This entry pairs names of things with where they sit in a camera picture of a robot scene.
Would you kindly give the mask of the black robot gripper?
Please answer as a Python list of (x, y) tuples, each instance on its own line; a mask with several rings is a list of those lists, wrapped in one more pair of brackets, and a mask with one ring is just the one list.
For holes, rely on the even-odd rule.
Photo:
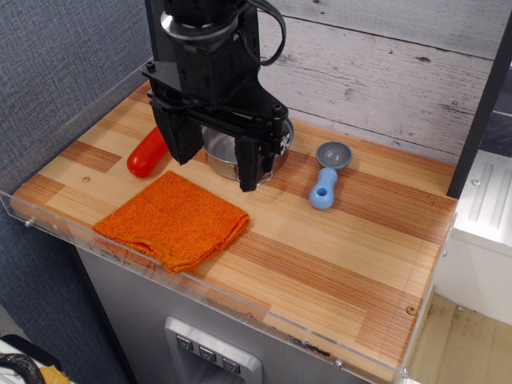
[(202, 127), (235, 140), (239, 185), (257, 189), (273, 170), (287, 108), (258, 80), (262, 66), (256, 11), (164, 11), (162, 60), (143, 67), (156, 125), (172, 157), (186, 164), (202, 148)]

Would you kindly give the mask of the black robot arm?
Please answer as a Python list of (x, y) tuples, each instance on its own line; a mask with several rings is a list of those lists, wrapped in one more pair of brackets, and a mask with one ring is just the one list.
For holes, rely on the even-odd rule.
[(260, 56), (258, 12), (286, 33), (267, 1), (148, 1), (153, 57), (142, 66), (150, 81), (154, 119), (172, 157), (185, 164), (203, 147), (202, 130), (234, 139), (242, 191), (255, 190), (290, 145), (288, 109), (258, 80), (281, 55)]

